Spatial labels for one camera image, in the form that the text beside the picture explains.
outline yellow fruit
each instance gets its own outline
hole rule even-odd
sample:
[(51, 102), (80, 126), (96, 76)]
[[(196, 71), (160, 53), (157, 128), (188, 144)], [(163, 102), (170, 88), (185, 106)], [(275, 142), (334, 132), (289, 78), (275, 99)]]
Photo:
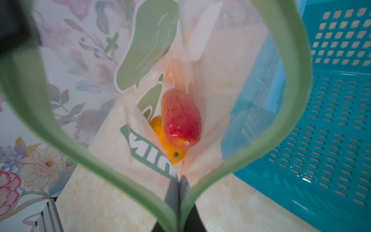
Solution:
[(152, 129), (155, 131), (155, 134), (160, 140), (162, 146), (165, 148), (165, 151), (168, 154), (170, 161), (173, 164), (179, 163), (184, 158), (187, 150), (176, 148), (166, 140), (165, 131), (161, 122), (161, 116), (154, 117), (151, 120), (150, 125)]

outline red mango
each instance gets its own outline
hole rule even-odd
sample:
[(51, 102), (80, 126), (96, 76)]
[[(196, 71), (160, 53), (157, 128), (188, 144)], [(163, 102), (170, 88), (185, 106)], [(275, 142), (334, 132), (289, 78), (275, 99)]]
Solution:
[(188, 149), (201, 139), (200, 111), (190, 96), (180, 89), (166, 91), (161, 99), (161, 118), (167, 141)]

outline marble countertop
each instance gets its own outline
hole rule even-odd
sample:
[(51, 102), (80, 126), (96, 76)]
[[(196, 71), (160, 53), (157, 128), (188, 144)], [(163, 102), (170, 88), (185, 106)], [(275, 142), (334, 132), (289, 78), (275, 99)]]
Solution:
[[(121, 191), (78, 166), (56, 201), (64, 231), (149, 232), (156, 219)], [(207, 231), (318, 232), (233, 174), (196, 202)]]

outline blue laundry basket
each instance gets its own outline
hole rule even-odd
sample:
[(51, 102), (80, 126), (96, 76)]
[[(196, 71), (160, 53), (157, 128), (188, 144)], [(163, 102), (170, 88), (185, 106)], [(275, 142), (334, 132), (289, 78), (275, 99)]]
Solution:
[(308, 0), (314, 79), (291, 134), (235, 175), (323, 232), (371, 231), (371, 1)]

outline green bag trim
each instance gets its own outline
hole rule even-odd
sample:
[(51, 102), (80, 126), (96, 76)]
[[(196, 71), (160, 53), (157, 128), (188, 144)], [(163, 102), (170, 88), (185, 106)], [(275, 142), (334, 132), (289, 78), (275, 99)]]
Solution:
[(312, 62), (307, 32), (292, 0), (252, 0), (273, 37), (286, 74), (285, 97), (273, 124), (248, 148), (201, 178), (181, 203), (179, 228), (183, 231), (189, 212), (200, 195), (231, 172), (256, 161), (275, 148), (299, 122), (312, 87)]
[[(181, 221), (173, 210), (154, 193), (112, 170), (77, 145), (55, 121), (50, 107), (47, 83), (35, 35), (12, 54), (0, 57), (0, 84), (18, 116), (43, 140), (87, 169), (124, 191), (157, 217), (167, 232), (183, 231), (185, 221), (197, 198), (225, 175), (243, 168), (265, 155), (285, 138), (299, 121), (312, 86), (312, 63), (308, 37), (302, 19), (291, 0), (252, 0), (273, 37), (286, 74), (285, 98), (271, 127), (247, 149), (213, 170), (190, 189), (181, 204)], [(32, 1), (21, 0), (32, 26)]]
[[(33, 1), (21, 0), (19, 3), (32, 30), (34, 28), (31, 16)], [(30, 39), (24, 44), (13, 50), (11, 54), (2, 54), (0, 57), (0, 85), (13, 110), (33, 132), (48, 144), (147, 208), (158, 218), (159, 224), (165, 231), (176, 231), (177, 217), (163, 200), (90, 155), (60, 128), (52, 114), (35, 30), (31, 33)]]

